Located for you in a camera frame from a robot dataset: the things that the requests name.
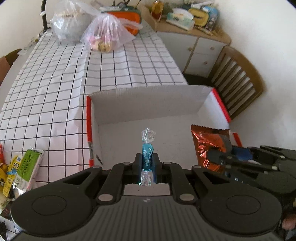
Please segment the ribbed gray surface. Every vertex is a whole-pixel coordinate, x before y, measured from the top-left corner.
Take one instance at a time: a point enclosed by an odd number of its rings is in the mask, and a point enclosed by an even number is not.
[[[84,227],[55,238],[20,234],[14,241],[279,241],[272,233],[235,237],[205,223],[196,208],[180,205],[171,196],[123,196],[112,206],[102,206]]]

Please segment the wooden countertop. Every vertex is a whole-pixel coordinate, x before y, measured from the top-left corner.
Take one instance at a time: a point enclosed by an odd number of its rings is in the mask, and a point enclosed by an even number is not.
[[[178,33],[178,34],[189,34],[197,37],[202,37],[206,39],[211,39],[215,41],[219,41],[222,43],[226,43],[229,45],[231,43],[231,38],[226,34],[222,33],[220,35],[207,35],[204,32],[198,29],[192,29],[189,31],[183,30],[175,25],[169,24],[165,19],[161,19],[158,23],[150,14],[149,9],[145,6],[140,7],[142,19],[148,22],[148,24],[153,28],[155,32],[169,32],[169,33]]]

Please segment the bottle of yellow liquid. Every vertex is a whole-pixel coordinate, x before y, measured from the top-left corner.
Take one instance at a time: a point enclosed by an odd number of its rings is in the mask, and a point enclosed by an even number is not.
[[[163,2],[160,0],[155,0],[154,3],[152,4],[152,11],[151,11],[152,17],[159,21],[162,12],[163,12]]]

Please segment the tablecloth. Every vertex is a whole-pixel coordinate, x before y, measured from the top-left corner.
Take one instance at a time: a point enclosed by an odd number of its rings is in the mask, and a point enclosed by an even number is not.
[[[29,148],[44,150],[38,186],[89,165],[86,99],[95,91],[187,84],[161,39],[143,22],[136,38],[112,53],[58,45],[43,34],[14,81],[0,113],[6,163]],[[9,238],[17,229],[5,221]]]

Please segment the dark brown wrapper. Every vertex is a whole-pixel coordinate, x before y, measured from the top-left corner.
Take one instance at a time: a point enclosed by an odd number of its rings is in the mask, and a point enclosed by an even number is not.
[[[223,172],[224,167],[211,163],[207,159],[207,152],[213,148],[226,152],[226,145],[220,135],[225,135],[229,138],[229,130],[218,130],[204,126],[191,125],[191,133],[198,165],[214,172]]]

